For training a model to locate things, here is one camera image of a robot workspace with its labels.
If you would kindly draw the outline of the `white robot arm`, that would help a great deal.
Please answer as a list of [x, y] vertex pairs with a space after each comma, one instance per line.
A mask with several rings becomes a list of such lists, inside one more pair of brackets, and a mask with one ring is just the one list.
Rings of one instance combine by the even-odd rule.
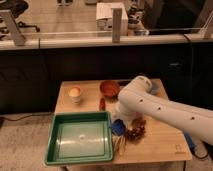
[[213, 111], [165, 100], [151, 94], [152, 82], [137, 76], [118, 95], [120, 113], [127, 109], [147, 114], [213, 145]]

